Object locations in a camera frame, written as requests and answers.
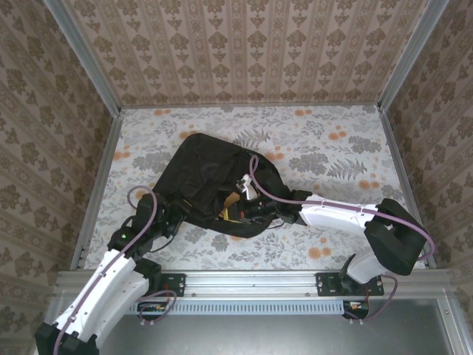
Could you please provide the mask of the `black backpack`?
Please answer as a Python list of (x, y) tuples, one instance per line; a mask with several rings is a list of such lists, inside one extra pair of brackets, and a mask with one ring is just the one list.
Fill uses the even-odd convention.
[[(238, 231), (237, 225), (219, 218), (225, 199), (232, 192), (239, 191), (237, 185), (249, 173), (250, 159), (254, 155), (255, 151), (209, 135), (191, 135), (180, 145), (153, 191), (169, 205), (179, 206), (180, 199), (187, 200), (192, 205), (192, 210), (184, 211), (188, 215), (184, 222), (236, 237), (255, 237), (264, 230)], [(277, 168), (266, 157), (257, 157), (258, 166), (254, 172), (256, 183), (259, 184), (256, 174), (263, 169), (272, 170), (280, 176)], [(309, 192), (291, 190), (284, 184), (282, 197), (270, 195), (266, 191), (259, 196), (295, 201), (303, 200), (308, 195), (310, 196)]]

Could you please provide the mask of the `floral tablecloth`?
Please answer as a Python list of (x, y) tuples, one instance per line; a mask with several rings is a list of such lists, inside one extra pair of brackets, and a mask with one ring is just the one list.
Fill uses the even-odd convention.
[[(292, 189), (348, 203), (404, 202), (402, 180), (375, 106), (224, 106), (127, 109), (111, 154), (94, 230), (80, 266), (97, 268), (112, 233), (133, 214), (180, 144), (204, 133), (273, 162)], [(274, 221), (242, 239), (183, 224), (174, 241), (154, 242), (149, 258), (170, 270), (338, 269), (366, 239), (323, 226)]]

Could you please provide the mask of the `grey metal panel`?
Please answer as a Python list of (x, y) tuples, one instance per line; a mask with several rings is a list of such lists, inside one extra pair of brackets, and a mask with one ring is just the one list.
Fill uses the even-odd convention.
[(156, 325), (124, 317), (100, 355), (473, 355), (450, 340), (434, 300), (395, 300), (377, 318), (177, 315)]

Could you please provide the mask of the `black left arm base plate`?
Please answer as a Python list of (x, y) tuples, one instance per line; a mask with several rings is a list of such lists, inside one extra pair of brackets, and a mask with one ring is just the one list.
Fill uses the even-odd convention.
[(154, 294), (158, 291), (171, 290), (174, 291), (178, 297), (183, 297), (186, 288), (185, 274), (160, 274), (159, 276), (151, 278), (149, 290), (146, 296)]

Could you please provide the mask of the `aluminium front rail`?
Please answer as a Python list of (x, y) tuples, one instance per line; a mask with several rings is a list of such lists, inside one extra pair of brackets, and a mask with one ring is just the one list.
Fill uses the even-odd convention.
[(327, 270), (306, 271), (166, 271), (185, 274), (186, 288), (181, 299), (196, 300), (301, 300), (304, 298), (335, 299), (386, 299), (394, 294), (398, 299), (437, 299), (452, 297), (455, 291), (446, 271), (415, 269), (409, 276), (381, 277), (383, 296), (320, 297), (316, 287), (316, 274)]

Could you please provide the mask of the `aluminium side rail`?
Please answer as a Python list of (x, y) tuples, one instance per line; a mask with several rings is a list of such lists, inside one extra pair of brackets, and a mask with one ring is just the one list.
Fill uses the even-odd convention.
[(406, 207), (408, 212), (423, 226), (421, 215), (418, 211), (417, 204), (409, 183), (409, 178), (407, 176), (404, 163), (402, 161), (401, 153), (399, 151), (392, 127), (389, 122), (389, 118), (385, 110), (378, 109), (381, 124), (384, 129), (384, 133), (387, 139), (389, 150), (391, 152), (392, 160), (395, 166), (396, 173), (400, 182), (401, 190), (403, 192), (404, 200), (406, 202)]
[(103, 193), (106, 188), (106, 182), (109, 176), (109, 171), (112, 166), (113, 157), (119, 141), (121, 127), (123, 125), (123, 118), (120, 112), (112, 119), (112, 125), (109, 130), (109, 135), (106, 140), (103, 155), (100, 165), (98, 167), (97, 176), (95, 178), (92, 194), (84, 215), (84, 220), (80, 233), (78, 235), (75, 251), (70, 263), (69, 270), (75, 271), (78, 268), (83, 268), (85, 265), (85, 258), (88, 253), (89, 243), (93, 237), (95, 224), (101, 207)]

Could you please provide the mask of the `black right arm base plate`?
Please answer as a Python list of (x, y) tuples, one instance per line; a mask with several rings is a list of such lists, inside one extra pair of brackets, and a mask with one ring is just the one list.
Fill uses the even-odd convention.
[(320, 297), (384, 295), (384, 285), (380, 277), (374, 277), (367, 283), (361, 284), (336, 272), (323, 272), (316, 274), (316, 287)]

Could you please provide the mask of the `thin aluminium back rail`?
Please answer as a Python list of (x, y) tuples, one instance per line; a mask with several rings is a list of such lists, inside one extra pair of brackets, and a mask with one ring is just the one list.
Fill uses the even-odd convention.
[(166, 104), (166, 105), (141, 105), (141, 106), (122, 106), (121, 111), (128, 109), (193, 109), (193, 108), (229, 108), (229, 107), (328, 107), (328, 106), (374, 106), (379, 107), (376, 101), (346, 101), (346, 102), (284, 102), (284, 103), (226, 103), (226, 104)]

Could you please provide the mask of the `aluminium corner post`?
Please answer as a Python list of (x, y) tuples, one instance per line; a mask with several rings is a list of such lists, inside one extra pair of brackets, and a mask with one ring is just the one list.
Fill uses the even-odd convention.
[(394, 101), (448, 3), (449, 0), (428, 0), (423, 14), (378, 99), (378, 108), (381, 112), (386, 112)]
[(86, 38), (75, 23), (64, 0), (44, 0), (44, 3), (52, 13), (53, 18), (75, 52), (109, 113), (113, 118), (118, 118), (121, 108), (118, 96), (114, 93), (111, 84), (106, 78), (105, 71), (101, 69), (98, 60), (94, 56), (92, 47), (87, 44)]

